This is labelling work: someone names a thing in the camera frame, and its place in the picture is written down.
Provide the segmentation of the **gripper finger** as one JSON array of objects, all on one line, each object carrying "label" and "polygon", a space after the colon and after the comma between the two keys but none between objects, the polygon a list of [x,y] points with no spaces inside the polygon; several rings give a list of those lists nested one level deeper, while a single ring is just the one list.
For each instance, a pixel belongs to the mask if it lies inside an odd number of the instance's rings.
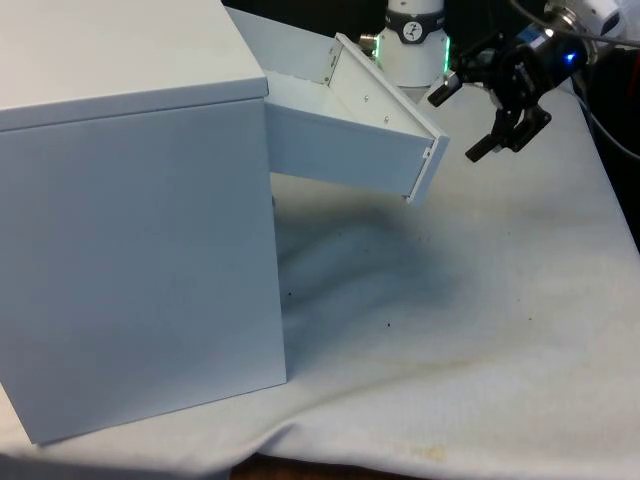
[{"label": "gripper finger", "polygon": [[466,50],[454,50],[442,84],[428,95],[428,101],[434,107],[439,107],[464,84],[479,84],[487,90],[497,78],[495,61],[505,44],[504,33],[493,32]]},{"label": "gripper finger", "polygon": [[529,47],[497,52],[489,63],[469,68],[464,80],[481,84],[496,107],[491,131],[466,152],[473,162],[496,149],[522,150],[551,120],[539,100],[552,82]]}]

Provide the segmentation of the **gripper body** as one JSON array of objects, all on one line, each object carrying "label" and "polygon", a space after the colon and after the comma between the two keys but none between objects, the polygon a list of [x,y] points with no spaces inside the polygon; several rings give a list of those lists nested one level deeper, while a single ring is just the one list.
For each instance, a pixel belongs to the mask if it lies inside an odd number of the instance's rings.
[{"label": "gripper body", "polygon": [[551,30],[522,31],[522,87],[526,95],[543,95],[581,69],[588,60],[581,39]]}]

